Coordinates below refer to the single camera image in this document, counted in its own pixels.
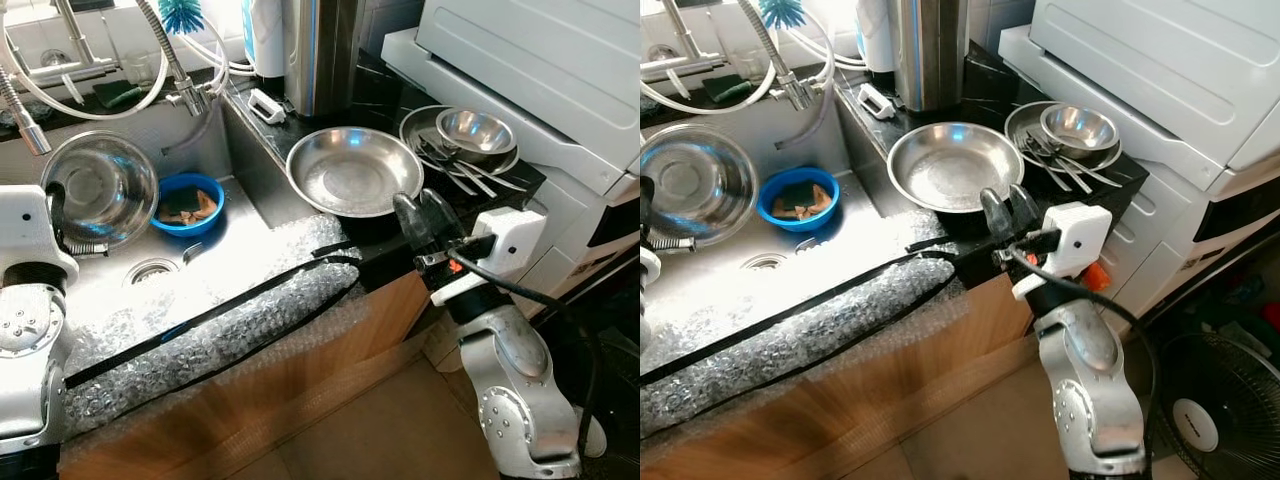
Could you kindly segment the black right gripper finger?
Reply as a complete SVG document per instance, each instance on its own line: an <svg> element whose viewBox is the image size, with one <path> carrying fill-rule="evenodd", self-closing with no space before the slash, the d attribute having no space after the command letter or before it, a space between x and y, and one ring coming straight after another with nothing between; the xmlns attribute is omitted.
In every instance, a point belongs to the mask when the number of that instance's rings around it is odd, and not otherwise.
<svg viewBox="0 0 1280 480"><path fill-rule="evenodd" d="M454 207L430 188L424 189L424 221L428 224L425 246L431 248L460 247L467 237Z"/></svg>
<svg viewBox="0 0 1280 480"><path fill-rule="evenodd" d="M1030 193L1020 184L1009 187L1007 206L1010 211L1009 238L1019 241L1028 232L1038 230L1042 225L1042 211Z"/></svg>
<svg viewBox="0 0 1280 480"><path fill-rule="evenodd" d="M1015 234L1012 212L992 188L980 192L980 206L989 232L988 242L996 248L1007 248Z"/></svg>
<svg viewBox="0 0 1280 480"><path fill-rule="evenodd" d="M416 255L435 253L433 229L420 202L406 192L396 192L392 196L392 205L410 248Z"/></svg>

